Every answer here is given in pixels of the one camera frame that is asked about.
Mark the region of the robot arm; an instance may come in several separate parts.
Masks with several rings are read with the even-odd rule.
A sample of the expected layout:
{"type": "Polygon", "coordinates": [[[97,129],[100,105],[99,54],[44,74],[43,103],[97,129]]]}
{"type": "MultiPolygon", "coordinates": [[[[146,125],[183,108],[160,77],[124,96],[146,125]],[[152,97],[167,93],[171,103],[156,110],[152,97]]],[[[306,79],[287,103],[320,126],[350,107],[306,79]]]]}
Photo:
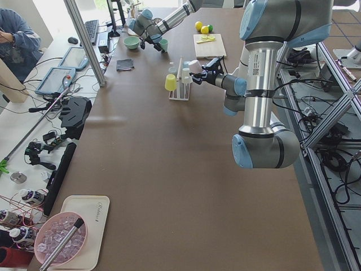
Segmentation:
{"type": "Polygon", "coordinates": [[[245,72],[225,74],[218,58],[206,65],[189,64],[195,83],[204,81],[225,90],[224,111],[244,113],[232,138],[232,152],[243,168],[285,168],[300,152],[296,135],[272,112],[276,60],[283,45],[290,48],[325,40],[331,30],[332,1],[250,1],[244,11],[240,38],[248,52],[245,72]]]}
{"type": "Polygon", "coordinates": [[[201,8],[224,8],[224,1],[185,1],[180,7],[164,19],[156,21],[150,9],[145,8],[127,21],[126,26],[140,38],[140,46],[145,49],[146,42],[161,53],[166,53],[165,45],[162,45],[163,35],[175,28],[192,13],[201,8]]]}

